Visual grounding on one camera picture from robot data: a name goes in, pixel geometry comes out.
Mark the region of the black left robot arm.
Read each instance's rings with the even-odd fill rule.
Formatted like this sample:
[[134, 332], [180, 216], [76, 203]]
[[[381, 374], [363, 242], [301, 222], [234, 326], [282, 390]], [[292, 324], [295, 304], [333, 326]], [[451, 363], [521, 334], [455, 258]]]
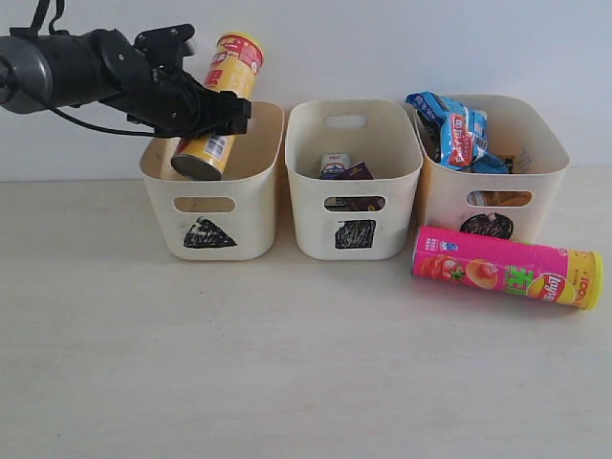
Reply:
[[209, 90], [185, 71], [194, 34], [190, 24], [145, 31], [133, 42], [118, 30], [37, 35], [13, 29], [1, 39], [1, 106], [18, 115], [50, 111], [103, 132], [64, 111], [100, 103], [143, 125], [139, 134], [146, 138], [246, 133], [251, 102]]

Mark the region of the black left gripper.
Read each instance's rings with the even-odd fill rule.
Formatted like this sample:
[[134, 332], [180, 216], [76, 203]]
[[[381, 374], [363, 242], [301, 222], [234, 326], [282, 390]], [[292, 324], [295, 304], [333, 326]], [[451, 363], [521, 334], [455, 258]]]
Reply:
[[191, 74], [174, 67], [153, 67], [118, 30], [97, 30], [93, 44], [113, 92], [100, 103], [151, 127], [158, 136], [199, 139], [206, 135], [243, 135], [251, 102], [232, 91], [204, 88]]

